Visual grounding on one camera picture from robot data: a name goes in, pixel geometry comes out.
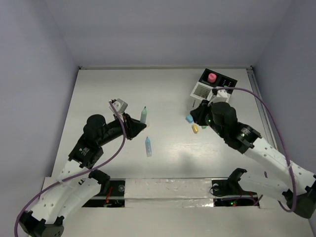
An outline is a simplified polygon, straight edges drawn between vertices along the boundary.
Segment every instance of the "blue block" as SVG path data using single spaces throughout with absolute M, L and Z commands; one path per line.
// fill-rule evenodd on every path
M 186 121 L 188 121 L 189 123 L 193 123 L 193 118 L 191 115 L 187 115 L 186 116 Z

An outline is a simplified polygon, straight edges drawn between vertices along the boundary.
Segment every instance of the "yellow object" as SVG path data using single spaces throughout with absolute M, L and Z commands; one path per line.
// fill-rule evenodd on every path
M 194 132 L 195 134 L 197 134 L 197 133 L 198 133 L 198 126 L 197 126 L 196 124 L 193 124 L 193 125 L 192 125 L 192 130 L 193 130 L 193 132 Z

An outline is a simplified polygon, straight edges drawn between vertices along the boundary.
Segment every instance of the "light blue tube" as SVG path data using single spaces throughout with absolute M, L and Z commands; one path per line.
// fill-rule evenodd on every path
M 152 146 L 151 146 L 151 144 L 150 144 L 150 139 L 149 139 L 149 137 L 146 138 L 145 145 L 146 145 L 146 154 L 147 154 L 147 157 L 151 157 L 151 156 L 152 156 Z

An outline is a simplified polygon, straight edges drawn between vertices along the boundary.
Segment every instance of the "gray wall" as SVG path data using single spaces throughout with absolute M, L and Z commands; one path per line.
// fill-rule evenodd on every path
M 316 1 L 295 0 L 255 65 L 291 159 L 316 173 Z M 316 214 L 311 219 L 316 230 Z
M 51 174 L 78 67 L 44 1 L 2 0 L 0 32 L 0 236 L 11 237 Z
M 46 2 L 81 66 L 249 66 L 291 0 Z

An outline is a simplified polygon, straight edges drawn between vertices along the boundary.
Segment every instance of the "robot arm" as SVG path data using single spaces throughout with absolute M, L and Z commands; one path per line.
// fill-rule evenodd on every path
M 245 169 L 236 169 L 226 184 L 217 187 L 221 196 L 233 190 L 240 194 L 245 191 L 261 193 L 281 202 L 289 208 L 293 203 L 292 179 L 284 155 L 274 149 L 258 131 L 247 124 L 238 122 L 236 110 L 226 100 L 225 91 L 213 89 L 210 101 L 203 100 L 198 108 L 191 111 L 194 122 L 210 126 L 225 143 L 260 163 L 279 180 L 271 180 L 256 175 L 245 174 Z M 297 204 L 294 212 L 310 218 L 316 209 L 316 176 L 291 161 L 296 185 Z
M 112 101 L 115 114 L 123 121 L 126 138 L 132 140 L 146 125 L 131 118 L 124 111 L 127 104 L 120 100 Z M 102 146 L 123 135 L 119 119 L 106 124 L 102 115 L 92 115 L 83 128 L 79 138 L 57 181 L 61 183 L 48 190 L 30 211 L 24 211 L 19 223 L 32 237 L 59 237 L 64 231 L 66 218 L 75 213 L 91 197 L 100 191 L 106 192 L 110 185 L 109 175 L 96 169 L 84 175 L 63 180 L 88 171 L 103 154 Z

